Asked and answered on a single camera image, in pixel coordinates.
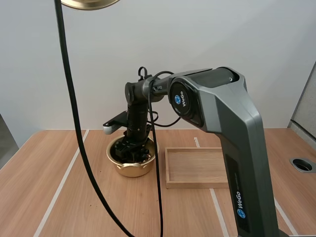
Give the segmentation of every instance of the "wooden table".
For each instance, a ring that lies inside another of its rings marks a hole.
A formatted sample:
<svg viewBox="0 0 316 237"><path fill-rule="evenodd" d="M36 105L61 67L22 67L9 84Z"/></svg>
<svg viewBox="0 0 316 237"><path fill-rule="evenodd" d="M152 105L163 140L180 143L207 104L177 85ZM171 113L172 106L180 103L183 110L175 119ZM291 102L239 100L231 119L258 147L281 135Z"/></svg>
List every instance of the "wooden table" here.
<svg viewBox="0 0 316 237"><path fill-rule="evenodd" d="M139 178L116 173L107 144L122 131L82 131L96 180L112 210L137 237L159 236L156 171ZM279 228L316 235L316 173L298 172L290 158L316 162L316 151L290 129L266 129ZM158 130L165 237L235 237L228 189L165 188L164 147L219 147L199 130ZM0 170L1 237L125 236L109 217L84 169L74 131L34 134Z"/></svg>

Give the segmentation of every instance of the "lamp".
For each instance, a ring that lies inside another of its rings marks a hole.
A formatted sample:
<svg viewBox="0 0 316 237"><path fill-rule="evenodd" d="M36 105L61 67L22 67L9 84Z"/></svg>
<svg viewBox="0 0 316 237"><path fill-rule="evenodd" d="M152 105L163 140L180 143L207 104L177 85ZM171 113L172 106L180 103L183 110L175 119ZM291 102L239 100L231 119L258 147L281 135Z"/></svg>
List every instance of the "lamp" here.
<svg viewBox="0 0 316 237"><path fill-rule="evenodd" d="M117 3L119 0L61 0L65 6L78 10L98 10Z"/></svg>

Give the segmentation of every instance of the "robotic arm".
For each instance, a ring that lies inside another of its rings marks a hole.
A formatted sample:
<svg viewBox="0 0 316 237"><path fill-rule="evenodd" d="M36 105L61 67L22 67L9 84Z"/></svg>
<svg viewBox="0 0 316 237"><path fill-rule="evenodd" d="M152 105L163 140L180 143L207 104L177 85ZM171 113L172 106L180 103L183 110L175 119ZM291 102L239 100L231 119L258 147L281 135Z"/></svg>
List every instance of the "robotic arm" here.
<svg viewBox="0 0 316 237"><path fill-rule="evenodd" d="M220 138L238 236L286 237L277 225L262 119L247 93L244 76L230 68L183 72L164 79L149 75L127 83L127 112L104 124L108 134L127 127L116 154L124 158L147 140L152 80L152 102L168 95L182 119Z"/></svg>

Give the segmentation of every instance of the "wooden tray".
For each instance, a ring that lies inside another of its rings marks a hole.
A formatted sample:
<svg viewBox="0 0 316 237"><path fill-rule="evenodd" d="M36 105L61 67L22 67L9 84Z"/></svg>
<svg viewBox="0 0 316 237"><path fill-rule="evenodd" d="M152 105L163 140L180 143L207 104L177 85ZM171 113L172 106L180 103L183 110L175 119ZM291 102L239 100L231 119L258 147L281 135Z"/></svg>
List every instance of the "wooden tray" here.
<svg viewBox="0 0 316 237"><path fill-rule="evenodd" d="M167 147L167 189L228 188L222 148Z"/></svg>

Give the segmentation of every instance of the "gold pot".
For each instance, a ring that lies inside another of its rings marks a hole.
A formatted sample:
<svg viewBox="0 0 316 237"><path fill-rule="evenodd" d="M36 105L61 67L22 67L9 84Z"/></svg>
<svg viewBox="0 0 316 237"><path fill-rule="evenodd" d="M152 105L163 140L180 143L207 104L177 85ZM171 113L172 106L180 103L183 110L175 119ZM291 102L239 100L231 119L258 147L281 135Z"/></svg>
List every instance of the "gold pot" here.
<svg viewBox="0 0 316 237"><path fill-rule="evenodd" d="M115 170L126 177L139 177L144 174L147 174L153 167L154 165L154 160L156 158L155 156L155 146L154 146L154 141L152 138L149 138L151 142L148 142L145 145L145 148L149 150L149 154L151 155L151 158L144 162L144 163L120 163L116 161L112 156L111 156L111 147L119 140L122 140L124 135L115 138L112 140L112 142L109 143L107 147L107 156L110 159L110 161L113 163Z"/></svg>

